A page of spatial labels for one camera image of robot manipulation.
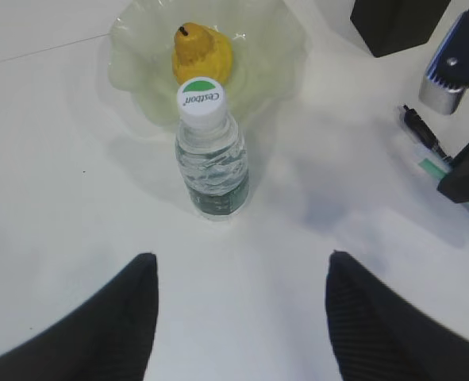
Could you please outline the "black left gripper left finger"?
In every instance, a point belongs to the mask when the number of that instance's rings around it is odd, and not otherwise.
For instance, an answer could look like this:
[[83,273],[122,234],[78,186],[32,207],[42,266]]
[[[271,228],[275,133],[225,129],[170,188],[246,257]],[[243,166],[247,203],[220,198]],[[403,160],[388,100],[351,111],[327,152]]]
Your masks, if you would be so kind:
[[142,380],[157,318],[157,259],[142,253],[76,310],[1,355],[0,380]]

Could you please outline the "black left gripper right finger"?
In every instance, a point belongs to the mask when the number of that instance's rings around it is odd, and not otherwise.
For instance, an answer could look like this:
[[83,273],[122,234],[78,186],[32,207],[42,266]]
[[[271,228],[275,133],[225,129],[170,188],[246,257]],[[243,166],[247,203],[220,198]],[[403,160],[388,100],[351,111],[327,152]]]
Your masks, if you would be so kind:
[[325,310],[344,380],[469,380],[469,341],[423,314],[347,252],[329,257]]

